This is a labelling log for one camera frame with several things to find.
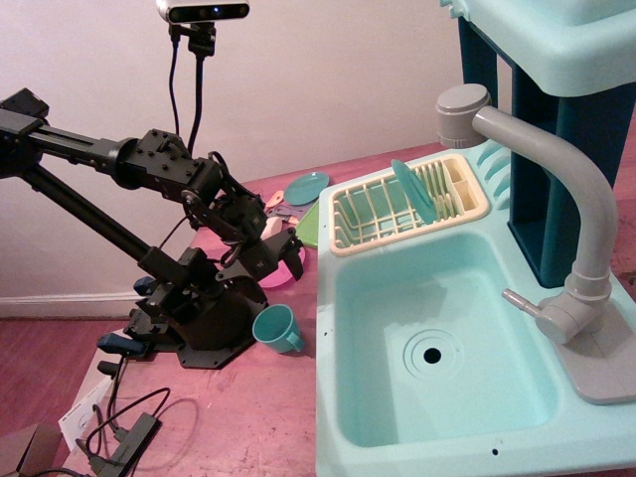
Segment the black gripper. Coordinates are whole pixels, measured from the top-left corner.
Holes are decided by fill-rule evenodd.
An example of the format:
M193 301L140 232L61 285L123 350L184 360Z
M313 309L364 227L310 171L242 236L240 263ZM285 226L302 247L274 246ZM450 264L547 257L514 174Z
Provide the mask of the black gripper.
M304 246L296 232L280 232L241 250L232 265L217 273L216 280L251 278L258 284L274 272L282 260L286 273L298 281L304 274L303 257Z

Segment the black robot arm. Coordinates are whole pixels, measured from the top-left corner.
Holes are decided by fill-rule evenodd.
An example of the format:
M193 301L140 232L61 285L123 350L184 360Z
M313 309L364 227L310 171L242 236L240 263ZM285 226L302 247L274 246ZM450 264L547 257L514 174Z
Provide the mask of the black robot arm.
M142 138L94 139L52 127L48 106L22 89L1 103L1 174L17 177L132 257L149 275L126 334L142 353L173 352L191 369L218 370L253 344L252 325L266 307L261 281L285 265L301 277L294 229L264 235L265 205L241 185L218 153L194 158L182 139L153 129ZM215 233L219 259L197 247L172 257L108 216L41 163L53 155L110 176L127 190L158 192L181 204L194 228Z

